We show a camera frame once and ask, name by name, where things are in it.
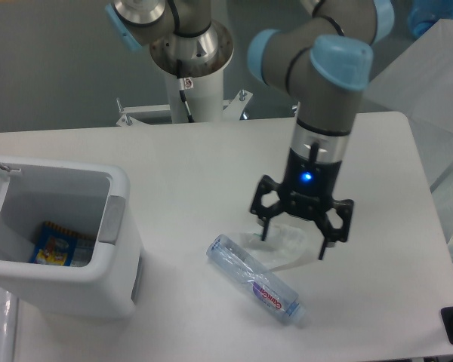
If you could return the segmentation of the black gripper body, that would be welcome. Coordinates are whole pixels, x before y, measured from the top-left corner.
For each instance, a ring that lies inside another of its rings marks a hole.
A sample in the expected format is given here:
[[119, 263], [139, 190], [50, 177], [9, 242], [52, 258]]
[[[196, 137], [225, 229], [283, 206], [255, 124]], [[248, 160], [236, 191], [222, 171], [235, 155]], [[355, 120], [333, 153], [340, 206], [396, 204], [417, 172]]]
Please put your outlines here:
[[290, 149], [284, 179], [279, 186], [282, 213], [309, 221], [327, 220], [332, 193], [342, 162], [311, 162]]

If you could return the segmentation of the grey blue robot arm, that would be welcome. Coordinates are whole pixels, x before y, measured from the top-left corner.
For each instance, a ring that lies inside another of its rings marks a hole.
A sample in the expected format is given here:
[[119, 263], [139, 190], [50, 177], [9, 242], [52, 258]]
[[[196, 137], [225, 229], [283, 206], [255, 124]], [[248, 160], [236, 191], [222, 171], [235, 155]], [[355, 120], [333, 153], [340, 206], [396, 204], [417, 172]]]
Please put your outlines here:
[[[372, 45], [393, 28], [389, 1], [306, 1], [310, 21], [290, 32], [266, 29], [248, 48], [251, 74], [297, 101], [296, 125], [283, 180], [263, 176], [250, 211], [264, 228], [282, 213], [314, 222], [322, 247], [345, 242], [354, 203], [335, 200], [334, 185], [368, 84]], [[219, 119], [221, 75], [233, 56], [229, 31], [209, 1], [111, 1], [106, 14], [133, 51], [148, 47], [170, 81], [175, 123]]]

